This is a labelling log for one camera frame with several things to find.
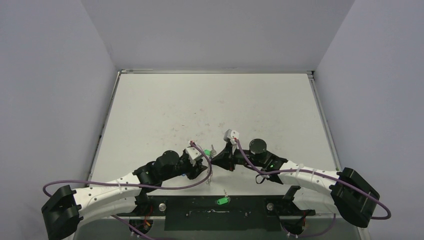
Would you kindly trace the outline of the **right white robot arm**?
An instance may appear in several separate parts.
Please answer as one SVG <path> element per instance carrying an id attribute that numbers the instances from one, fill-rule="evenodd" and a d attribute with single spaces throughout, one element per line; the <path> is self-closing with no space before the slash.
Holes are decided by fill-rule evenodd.
<path id="1" fill-rule="evenodd" d="M 302 192 L 283 199 L 282 207 L 290 215 L 300 210 L 333 213 L 359 228 L 367 228 L 375 219 L 380 194 L 352 168 L 327 171 L 307 167 L 270 152 L 260 138 L 253 139 L 248 149 L 238 140 L 227 141 L 211 163 L 228 171 L 243 165 L 267 181 L 313 191 L 312 195 Z"/>

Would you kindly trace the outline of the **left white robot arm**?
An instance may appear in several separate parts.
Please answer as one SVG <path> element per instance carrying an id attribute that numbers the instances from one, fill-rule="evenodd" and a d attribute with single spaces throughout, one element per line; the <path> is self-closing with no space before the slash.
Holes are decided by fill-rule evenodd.
<path id="1" fill-rule="evenodd" d="M 63 240 L 76 232 L 78 226 L 116 214 L 144 215 L 149 201 L 144 198 L 154 190 L 163 190 L 163 182 L 185 175 L 194 180 L 209 173 L 212 164 L 207 155 L 188 147 L 179 155 L 165 151 L 155 161 L 109 182 L 91 181 L 83 188 L 71 188 L 68 180 L 42 206 L 48 239 Z"/>

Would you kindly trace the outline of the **green key tag with key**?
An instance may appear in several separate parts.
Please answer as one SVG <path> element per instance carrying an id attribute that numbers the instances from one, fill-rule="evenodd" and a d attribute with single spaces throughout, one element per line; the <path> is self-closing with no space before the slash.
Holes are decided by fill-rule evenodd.
<path id="1" fill-rule="evenodd" d="M 210 149 L 205 149 L 204 153 L 209 156 L 210 159 L 214 158 L 217 155 L 217 151 L 214 148 L 214 145 L 210 145 Z"/>

